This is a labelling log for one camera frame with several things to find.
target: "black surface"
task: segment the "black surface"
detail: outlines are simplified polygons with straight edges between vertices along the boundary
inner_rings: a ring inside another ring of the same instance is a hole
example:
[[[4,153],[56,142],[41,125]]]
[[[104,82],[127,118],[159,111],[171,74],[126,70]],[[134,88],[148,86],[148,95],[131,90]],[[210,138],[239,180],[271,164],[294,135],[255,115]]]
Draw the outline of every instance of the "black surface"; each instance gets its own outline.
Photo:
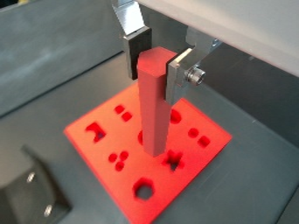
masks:
[[[61,132],[131,83],[119,55],[0,120],[0,184],[27,166],[16,152],[29,144],[72,204],[60,224],[127,223]],[[275,223],[299,184],[299,150],[207,86],[187,98],[234,139],[155,223]]]
[[[287,207],[276,224],[294,223],[299,223],[299,188],[296,188],[294,197],[287,204]]]

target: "bolt head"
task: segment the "bolt head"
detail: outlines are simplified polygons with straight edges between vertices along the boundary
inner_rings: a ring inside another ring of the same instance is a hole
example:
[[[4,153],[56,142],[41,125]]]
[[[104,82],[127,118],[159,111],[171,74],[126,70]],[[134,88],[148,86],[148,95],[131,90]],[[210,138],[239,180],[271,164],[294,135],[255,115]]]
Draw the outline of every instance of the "bolt head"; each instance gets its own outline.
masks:
[[[199,86],[202,84],[204,76],[206,76],[206,72],[200,70],[198,67],[195,67],[190,74],[190,83],[194,86]]]

